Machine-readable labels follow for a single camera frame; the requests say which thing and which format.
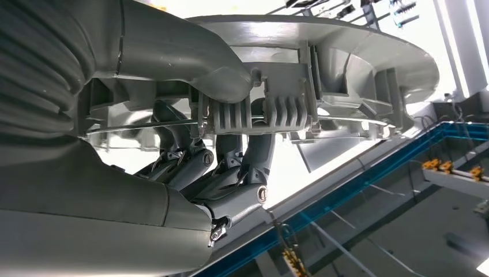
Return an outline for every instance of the bolt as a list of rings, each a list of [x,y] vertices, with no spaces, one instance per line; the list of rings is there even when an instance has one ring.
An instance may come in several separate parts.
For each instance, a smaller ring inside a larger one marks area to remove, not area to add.
[[[258,199],[261,202],[265,202],[266,201],[266,193],[267,193],[266,188],[259,188],[259,190],[258,190]]]
[[[218,237],[219,237],[219,234],[218,234],[218,233],[212,233],[212,235],[210,235],[210,238],[211,238],[213,241],[217,240],[217,239],[218,239]]]
[[[214,161],[214,155],[212,155],[212,153],[204,154],[204,157],[202,158],[202,162],[204,163],[205,166],[210,166],[213,161]]]

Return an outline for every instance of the blue rail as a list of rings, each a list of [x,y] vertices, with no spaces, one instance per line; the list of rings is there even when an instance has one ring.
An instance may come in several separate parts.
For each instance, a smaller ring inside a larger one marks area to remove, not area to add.
[[[393,153],[383,161],[377,163],[375,166],[370,167],[368,170],[364,171],[343,186],[327,194],[319,201],[311,203],[310,206],[305,208],[299,214],[287,219],[285,223],[289,224],[296,232],[300,231],[310,224],[311,221],[319,219],[329,211],[342,205],[363,189],[368,187],[370,184],[379,181],[395,169],[412,160],[418,154],[428,150],[432,145],[435,145],[448,137],[455,139],[470,138],[477,141],[486,141],[489,138],[489,128],[488,125],[479,123],[442,123],[431,129],[429,132],[419,136],[416,140],[413,140],[411,143],[399,149],[397,152]],[[252,261],[261,253],[278,244],[279,238],[277,237],[277,232],[276,230],[271,229],[253,241],[250,241],[245,246],[206,268],[197,276],[227,276],[241,266]]]

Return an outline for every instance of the gray plastic part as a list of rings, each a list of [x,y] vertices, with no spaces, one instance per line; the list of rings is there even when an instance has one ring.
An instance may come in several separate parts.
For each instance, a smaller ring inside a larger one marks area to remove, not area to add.
[[[210,217],[204,211],[196,212],[195,209],[198,207],[175,190],[169,190],[168,194],[170,199],[164,227],[210,231]]]
[[[275,150],[275,135],[250,136],[241,172],[247,172],[244,184],[267,184]]]
[[[215,219],[228,218],[229,227],[232,227],[262,206],[264,201],[258,198],[260,189],[266,189],[266,186],[253,184],[229,188],[232,193],[218,200],[206,202],[206,206],[213,212]]]
[[[211,251],[210,231],[2,210],[0,221],[1,276],[166,276]]]
[[[203,149],[194,154],[185,164],[179,166],[177,172],[168,183],[169,188],[182,190],[204,175],[214,162],[211,150]]]
[[[251,100],[227,104],[210,101],[216,134],[268,134],[303,130],[308,109],[304,102],[307,66],[298,63],[246,63],[256,75],[256,82],[265,83],[265,103],[261,114],[264,124],[255,124]]]
[[[226,43],[132,0],[10,0],[0,1],[0,46],[0,275],[167,275],[203,265],[204,211],[103,164],[70,135],[93,77],[180,80],[212,99],[243,100],[251,76]]]

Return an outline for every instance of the gray plastic housing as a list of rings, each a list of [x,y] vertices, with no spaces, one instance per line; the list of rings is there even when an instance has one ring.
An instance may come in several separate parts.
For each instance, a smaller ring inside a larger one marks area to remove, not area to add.
[[[219,36],[132,0],[0,1],[0,60],[0,276],[171,275],[207,261],[207,213],[69,134],[92,77],[243,100],[251,76]]]

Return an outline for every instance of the yellow bracket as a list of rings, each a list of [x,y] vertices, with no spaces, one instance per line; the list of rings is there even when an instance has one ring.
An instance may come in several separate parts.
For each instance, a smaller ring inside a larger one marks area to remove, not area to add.
[[[440,170],[443,170],[446,174],[451,174],[452,173],[452,170],[453,170],[453,163],[451,160],[443,163],[441,166],[440,166]]]
[[[423,169],[432,169],[434,171],[437,171],[440,164],[441,160],[439,159],[429,160],[428,162],[423,163]]]
[[[475,181],[480,181],[484,174],[484,169],[480,166],[476,166],[470,171],[470,174]]]

